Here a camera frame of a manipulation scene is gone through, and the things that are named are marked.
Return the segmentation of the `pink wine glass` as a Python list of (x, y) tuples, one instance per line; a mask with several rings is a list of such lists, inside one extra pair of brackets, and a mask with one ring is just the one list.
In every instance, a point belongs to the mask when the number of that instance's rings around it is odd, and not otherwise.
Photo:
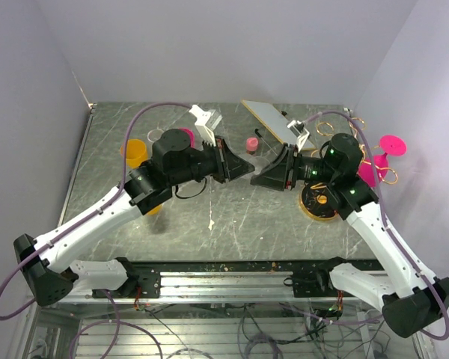
[[(395, 169), (389, 166), (389, 156), (403, 156), (407, 152), (406, 142), (395, 135), (384, 135), (379, 140), (376, 149), (380, 149), (382, 153), (373, 155), (374, 168), (376, 169), (377, 179), (388, 185), (397, 183), (399, 177)], [(371, 160), (364, 158), (361, 162), (358, 175), (371, 188), (376, 187), (376, 180), (374, 178), (374, 171), (372, 169)]]
[(189, 136), (190, 145), (191, 145), (191, 147), (194, 147), (194, 145), (195, 145), (194, 132), (191, 129), (188, 129), (188, 128), (180, 128), (180, 130), (185, 132)]

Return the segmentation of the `orange wine glass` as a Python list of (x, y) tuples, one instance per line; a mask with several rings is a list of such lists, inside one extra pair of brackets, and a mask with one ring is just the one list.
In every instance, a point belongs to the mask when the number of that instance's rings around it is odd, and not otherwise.
[(154, 207), (153, 209), (151, 209), (150, 211), (148, 211), (147, 215), (156, 215), (159, 213), (161, 208), (162, 208), (162, 205), (158, 205), (158, 206)]
[(124, 145), (120, 147), (120, 154), (126, 160), (126, 165), (129, 168), (138, 168), (142, 162), (148, 160), (147, 145), (140, 139), (129, 139), (126, 143), (126, 150)]

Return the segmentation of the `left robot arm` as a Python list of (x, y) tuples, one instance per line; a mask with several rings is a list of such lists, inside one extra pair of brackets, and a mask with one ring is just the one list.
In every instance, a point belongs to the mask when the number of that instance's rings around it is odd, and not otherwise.
[(164, 132), (153, 143), (152, 156), (131, 170), (123, 185), (57, 229), (36, 238), (24, 234), (14, 241), (18, 260), (27, 261), (21, 272), (34, 300), (45, 307), (72, 291), (98, 293), (101, 289), (126, 298), (149, 288), (151, 297), (157, 297), (156, 284), (143, 278), (124, 257), (106, 262), (77, 258), (107, 233), (171, 199), (183, 183), (208, 177), (225, 183), (253, 171), (254, 166), (232, 153), (221, 137), (198, 150), (183, 130)]

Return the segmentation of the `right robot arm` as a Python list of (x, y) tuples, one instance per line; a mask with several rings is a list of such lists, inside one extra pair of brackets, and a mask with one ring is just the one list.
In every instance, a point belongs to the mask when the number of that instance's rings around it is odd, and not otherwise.
[(376, 192), (359, 175), (363, 158), (358, 141), (346, 133), (334, 135), (317, 158), (303, 156), (285, 144), (278, 157), (251, 184), (283, 191), (302, 180), (322, 184), (326, 202), (363, 238), (385, 270), (374, 277), (339, 260), (315, 277), (316, 290), (325, 296), (347, 292), (378, 310), (388, 327), (408, 338), (443, 319), (449, 337), (449, 277), (437, 277), (410, 249), (388, 220)]

